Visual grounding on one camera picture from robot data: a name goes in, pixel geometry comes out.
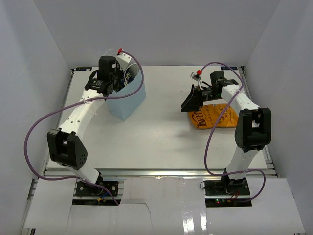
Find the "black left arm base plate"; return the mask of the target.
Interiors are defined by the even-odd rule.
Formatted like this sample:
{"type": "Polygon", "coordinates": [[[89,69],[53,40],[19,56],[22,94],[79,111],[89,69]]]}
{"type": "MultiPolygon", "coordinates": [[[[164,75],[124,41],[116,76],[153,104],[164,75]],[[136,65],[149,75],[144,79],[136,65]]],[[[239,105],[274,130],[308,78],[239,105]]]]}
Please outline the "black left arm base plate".
{"type": "MultiPolygon", "coordinates": [[[[103,181],[102,186],[108,189],[113,197],[118,195],[118,181],[103,181]]],[[[76,192],[74,195],[77,197],[109,196],[104,189],[85,184],[81,181],[77,182],[76,192]]]]}

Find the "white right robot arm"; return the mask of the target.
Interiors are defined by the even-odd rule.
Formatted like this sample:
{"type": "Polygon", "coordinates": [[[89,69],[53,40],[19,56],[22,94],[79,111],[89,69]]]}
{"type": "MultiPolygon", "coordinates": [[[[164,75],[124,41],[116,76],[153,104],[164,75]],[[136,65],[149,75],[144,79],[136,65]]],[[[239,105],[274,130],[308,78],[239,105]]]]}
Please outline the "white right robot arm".
{"type": "Polygon", "coordinates": [[[221,190],[233,195],[246,183],[246,174],[253,158],[271,141],[272,113],[251,101],[242,90],[242,82],[226,79],[222,70],[210,74],[207,88],[192,85],[191,91],[181,105],[182,112],[199,111],[204,103],[224,100],[237,117],[234,139],[237,145],[229,165],[221,174],[221,190]]]}

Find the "blue Kettle chips bag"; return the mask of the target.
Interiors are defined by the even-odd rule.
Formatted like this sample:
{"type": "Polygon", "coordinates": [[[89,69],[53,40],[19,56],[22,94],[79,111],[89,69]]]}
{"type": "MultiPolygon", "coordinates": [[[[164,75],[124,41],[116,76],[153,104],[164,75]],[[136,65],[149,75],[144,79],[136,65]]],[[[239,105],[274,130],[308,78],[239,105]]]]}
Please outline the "blue Kettle chips bag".
{"type": "Polygon", "coordinates": [[[127,69],[124,74],[122,75],[122,79],[119,82],[120,88],[126,87],[128,84],[130,84],[134,80],[134,73],[131,69],[127,69]]]}

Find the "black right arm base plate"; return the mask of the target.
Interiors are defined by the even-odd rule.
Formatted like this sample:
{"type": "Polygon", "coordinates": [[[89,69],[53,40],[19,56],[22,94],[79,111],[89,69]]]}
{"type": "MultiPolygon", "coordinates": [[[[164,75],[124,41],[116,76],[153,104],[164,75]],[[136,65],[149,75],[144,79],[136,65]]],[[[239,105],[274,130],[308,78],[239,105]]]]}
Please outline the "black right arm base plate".
{"type": "Polygon", "coordinates": [[[243,185],[226,186],[221,180],[206,180],[201,182],[200,187],[205,190],[206,196],[250,196],[247,182],[243,185]]]}

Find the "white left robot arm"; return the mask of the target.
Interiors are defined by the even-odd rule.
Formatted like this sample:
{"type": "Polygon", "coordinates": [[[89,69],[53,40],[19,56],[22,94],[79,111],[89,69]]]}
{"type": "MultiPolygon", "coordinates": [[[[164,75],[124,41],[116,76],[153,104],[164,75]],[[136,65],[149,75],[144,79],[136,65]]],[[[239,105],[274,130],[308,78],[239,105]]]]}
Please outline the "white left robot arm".
{"type": "Polygon", "coordinates": [[[82,138],[96,111],[118,88],[123,77],[120,63],[114,56],[101,56],[98,69],[89,76],[80,102],[68,118],[58,127],[47,133],[50,159],[72,171],[76,177],[87,181],[87,190],[92,195],[103,191],[103,183],[98,180],[100,172],[88,161],[88,151],[82,138]]]}

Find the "orange Kettle chips bag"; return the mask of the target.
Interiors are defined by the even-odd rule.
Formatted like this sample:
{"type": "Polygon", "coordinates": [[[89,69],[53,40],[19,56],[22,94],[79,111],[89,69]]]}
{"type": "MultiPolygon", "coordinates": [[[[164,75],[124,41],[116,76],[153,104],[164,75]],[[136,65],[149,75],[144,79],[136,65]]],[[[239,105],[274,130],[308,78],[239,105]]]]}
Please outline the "orange Kettle chips bag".
{"type": "MultiPolygon", "coordinates": [[[[189,120],[196,129],[212,129],[225,106],[224,103],[204,105],[199,111],[188,112],[189,120]]],[[[237,121],[238,115],[229,106],[221,117],[217,128],[235,128],[237,121]]]]}

